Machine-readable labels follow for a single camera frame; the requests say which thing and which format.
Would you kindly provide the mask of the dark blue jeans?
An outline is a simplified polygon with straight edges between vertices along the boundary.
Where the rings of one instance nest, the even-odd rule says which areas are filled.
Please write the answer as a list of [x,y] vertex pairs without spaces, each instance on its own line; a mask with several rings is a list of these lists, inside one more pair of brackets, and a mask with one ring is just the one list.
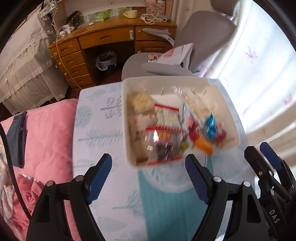
[[25,165],[25,147],[27,138],[27,130],[25,128],[26,115],[26,111],[15,115],[8,133],[6,134],[12,165],[19,168],[23,168]]

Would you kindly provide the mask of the lined trash bin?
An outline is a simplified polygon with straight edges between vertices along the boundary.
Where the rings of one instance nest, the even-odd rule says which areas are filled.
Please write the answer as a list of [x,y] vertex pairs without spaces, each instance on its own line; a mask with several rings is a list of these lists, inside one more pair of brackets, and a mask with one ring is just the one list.
[[117,65],[117,54],[114,51],[107,51],[98,55],[95,62],[96,68],[106,71],[111,65]]

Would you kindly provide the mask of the beige soda cracker packet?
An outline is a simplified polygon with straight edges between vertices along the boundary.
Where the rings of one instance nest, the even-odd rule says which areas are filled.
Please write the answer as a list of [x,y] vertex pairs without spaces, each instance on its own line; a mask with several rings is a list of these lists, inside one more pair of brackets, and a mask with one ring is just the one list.
[[145,129],[148,126],[155,126],[157,122],[155,114],[134,114],[128,117],[130,143],[137,162],[148,159]]

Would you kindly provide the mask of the silver red snack bag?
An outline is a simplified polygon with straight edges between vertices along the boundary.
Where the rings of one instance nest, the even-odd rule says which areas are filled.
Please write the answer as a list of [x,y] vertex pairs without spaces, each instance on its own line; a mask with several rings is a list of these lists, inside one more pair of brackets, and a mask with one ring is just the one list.
[[179,110],[179,121],[185,135],[191,142],[195,142],[200,135],[199,120],[185,101]]

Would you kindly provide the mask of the pink bed quilt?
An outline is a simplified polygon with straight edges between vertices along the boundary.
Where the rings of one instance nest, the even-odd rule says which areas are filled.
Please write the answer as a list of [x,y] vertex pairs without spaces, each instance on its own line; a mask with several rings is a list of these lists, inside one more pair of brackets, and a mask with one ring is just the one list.
[[[27,133],[22,169],[14,172],[23,200],[33,212],[43,187],[49,180],[65,183],[73,179],[72,143],[77,99],[67,99],[27,112],[23,127]],[[17,240],[25,240],[29,220],[12,185],[1,148],[1,215]]]

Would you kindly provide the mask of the wooden desk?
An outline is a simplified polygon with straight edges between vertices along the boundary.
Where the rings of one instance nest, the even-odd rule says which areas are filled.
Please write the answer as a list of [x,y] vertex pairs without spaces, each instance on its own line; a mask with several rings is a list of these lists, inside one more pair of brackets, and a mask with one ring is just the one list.
[[157,20],[148,25],[140,18],[116,16],[102,22],[85,23],[69,35],[53,42],[49,51],[73,89],[93,87],[103,80],[103,73],[95,66],[98,55],[107,51],[117,54],[115,73],[122,70],[127,59],[137,53],[165,53],[172,48],[169,41],[144,32],[153,28],[175,37],[176,24]]

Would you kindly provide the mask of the orange white snack bar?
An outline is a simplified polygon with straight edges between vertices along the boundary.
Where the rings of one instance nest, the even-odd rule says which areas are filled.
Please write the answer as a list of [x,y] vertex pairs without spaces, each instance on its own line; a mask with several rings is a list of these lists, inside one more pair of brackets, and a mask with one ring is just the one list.
[[213,148],[211,143],[205,140],[202,136],[196,138],[196,140],[194,141],[194,146],[202,150],[208,156],[213,155]]

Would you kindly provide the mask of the blue white candy packet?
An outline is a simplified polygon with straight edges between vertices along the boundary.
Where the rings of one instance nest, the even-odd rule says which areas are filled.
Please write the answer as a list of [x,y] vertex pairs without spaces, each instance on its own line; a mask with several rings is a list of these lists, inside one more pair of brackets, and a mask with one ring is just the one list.
[[216,119],[212,114],[207,118],[205,125],[208,138],[210,140],[214,139],[217,136],[217,125]]

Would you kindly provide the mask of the red label date pack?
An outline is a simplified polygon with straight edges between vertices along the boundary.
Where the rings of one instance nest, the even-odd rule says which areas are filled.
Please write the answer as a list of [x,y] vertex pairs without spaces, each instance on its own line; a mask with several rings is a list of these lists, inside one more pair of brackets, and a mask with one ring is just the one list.
[[175,162],[181,159],[187,137],[185,131],[180,128],[148,126],[144,133],[147,143],[148,166]]

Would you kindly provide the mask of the white power strip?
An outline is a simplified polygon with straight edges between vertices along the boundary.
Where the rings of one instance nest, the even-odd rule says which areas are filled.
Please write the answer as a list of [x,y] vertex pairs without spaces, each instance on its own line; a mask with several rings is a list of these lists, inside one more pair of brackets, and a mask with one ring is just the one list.
[[66,35],[70,34],[75,28],[69,25],[63,25],[59,32],[58,32],[58,36],[59,37],[65,37]]

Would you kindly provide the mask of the small red candy packet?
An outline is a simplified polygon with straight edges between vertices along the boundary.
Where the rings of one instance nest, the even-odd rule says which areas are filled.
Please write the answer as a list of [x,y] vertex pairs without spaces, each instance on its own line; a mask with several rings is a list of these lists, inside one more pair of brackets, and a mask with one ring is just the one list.
[[215,143],[220,143],[226,139],[227,132],[224,130],[224,127],[221,124],[217,124],[216,126],[216,137],[214,138]]

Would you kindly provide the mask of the green label rice puff pack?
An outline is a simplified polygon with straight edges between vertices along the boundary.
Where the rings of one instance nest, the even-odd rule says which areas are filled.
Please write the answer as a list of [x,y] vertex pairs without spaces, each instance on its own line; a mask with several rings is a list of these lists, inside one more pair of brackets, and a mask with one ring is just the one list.
[[185,152],[190,147],[189,143],[186,140],[182,140],[180,143],[181,152]]

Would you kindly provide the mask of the floral sheer curtain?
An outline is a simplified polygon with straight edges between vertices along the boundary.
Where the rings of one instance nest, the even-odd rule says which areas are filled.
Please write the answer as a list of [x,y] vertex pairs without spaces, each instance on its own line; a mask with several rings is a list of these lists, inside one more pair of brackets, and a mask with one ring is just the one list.
[[238,127],[241,143],[211,165],[232,183],[254,181],[243,157],[247,145],[267,142],[295,168],[295,49],[262,7],[254,1],[175,1],[172,18],[184,28],[194,13],[214,13],[230,20],[234,36],[197,66],[195,74],[215,79]]

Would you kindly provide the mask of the white plastic bag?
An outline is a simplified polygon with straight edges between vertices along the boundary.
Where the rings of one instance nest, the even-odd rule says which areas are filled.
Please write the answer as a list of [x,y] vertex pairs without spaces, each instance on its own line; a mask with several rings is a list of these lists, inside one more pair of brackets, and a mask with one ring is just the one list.
[[150,63],[177,65],[181,66],[182,68],[189,69],[193,45],[193,43],[189,43],[170,49],[159,56],[158,59],[150,61]]

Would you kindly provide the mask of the yellow rice puff pack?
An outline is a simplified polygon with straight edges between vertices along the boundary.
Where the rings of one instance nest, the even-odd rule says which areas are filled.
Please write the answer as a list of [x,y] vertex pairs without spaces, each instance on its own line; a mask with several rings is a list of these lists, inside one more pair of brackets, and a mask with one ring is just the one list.
[[129,96],[128,101],[134,113],[151,112],[155,105],[153,98],[146,93]]

